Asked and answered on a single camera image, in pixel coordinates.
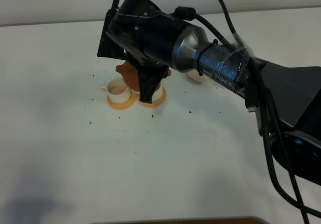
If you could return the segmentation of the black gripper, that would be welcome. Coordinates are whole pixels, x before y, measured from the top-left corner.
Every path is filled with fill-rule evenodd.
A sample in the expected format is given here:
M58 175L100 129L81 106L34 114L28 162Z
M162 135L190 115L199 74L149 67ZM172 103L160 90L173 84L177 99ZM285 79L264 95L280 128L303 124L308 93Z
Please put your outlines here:
M135 61L141 66L166 65L180 72L191 68L179 62L178 40L190 24L166 14L150 0L125 0L120 8L107 12L107 56ZM138 72L140 101L152 103L152 96L168 68L150 68Z

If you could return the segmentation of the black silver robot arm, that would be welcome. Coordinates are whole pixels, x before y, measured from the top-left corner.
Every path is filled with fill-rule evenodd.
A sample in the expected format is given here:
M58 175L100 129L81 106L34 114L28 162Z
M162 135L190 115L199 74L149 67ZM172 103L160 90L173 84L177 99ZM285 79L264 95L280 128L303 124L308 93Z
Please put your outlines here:
M150 0L114 0L98 56L137 71L140 100L152 102L171 69L197 71L244 99L267 143L270 172L320 184L320 68L287 68L253 57L236 32L224 38L193 8L166 14Z

